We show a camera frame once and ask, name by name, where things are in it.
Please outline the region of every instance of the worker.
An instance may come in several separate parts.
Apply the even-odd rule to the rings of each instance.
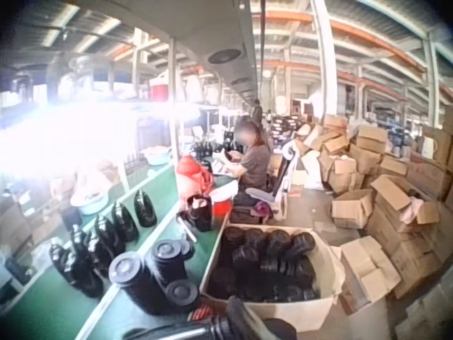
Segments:
[[[232,161],[223,152],[214,154],[226,170],[239,179],[239,192],[234,197],[234,205],[254,206],[259,200],[246,193],[247,188],[257,188],[266,191],[268,183],[268,164],[270,151],[263,138],[262,130],[250,118],[238,121],[234,128],[234,137],[242,145],[248,147],[245,154],[230,151]]]
[[[263,119],[263,108],[260,105],[260,100],[255,99],[255,108],[252,113],[253,122],[261,128],[261,120]]]

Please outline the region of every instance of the black cylindrical part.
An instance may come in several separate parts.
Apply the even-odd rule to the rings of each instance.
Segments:
[[[187,278],[179,241],[163,239],[156,242],[152,247],[151,254],[162,285],[167,286],[173,281]]]
[[[163,312],[166,305],[164,292],[138,253],[128,251],[117,256],[110,265],[108,277],[147,314]]]

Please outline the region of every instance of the dark hair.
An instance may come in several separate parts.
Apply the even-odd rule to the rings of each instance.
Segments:
[[[261,129],[255,122],[253,122],[250,117],[243,116],[238,119],[236,126],[234,127],[234,133],[247,130],[249,132],[254,132],[256,134],[255,141],[251,145],[252,147],[259,147],[260,145],[266,145],[265,140],[263,139],[263,134]]]

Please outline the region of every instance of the gray shirt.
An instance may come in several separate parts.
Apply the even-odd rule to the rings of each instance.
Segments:
[[[247,169],[247,172],[239,181],[239,190],[245,188],[266,190],[269,160],[270,151],[266,145],[249,147],[241,161],[241,165]]]

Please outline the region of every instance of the factory floor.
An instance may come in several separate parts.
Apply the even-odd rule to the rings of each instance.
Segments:
[[[304,190],[288,199],[288,216],[279,225],[316,230],[331,246],[340,246],[360,237],[357,230],[337,228],[330,208],[333,196],[325,191]],[[347,316],[338,301],[318,331],[298,334],[300,340],[387,340],[391,339],[386,300]]]

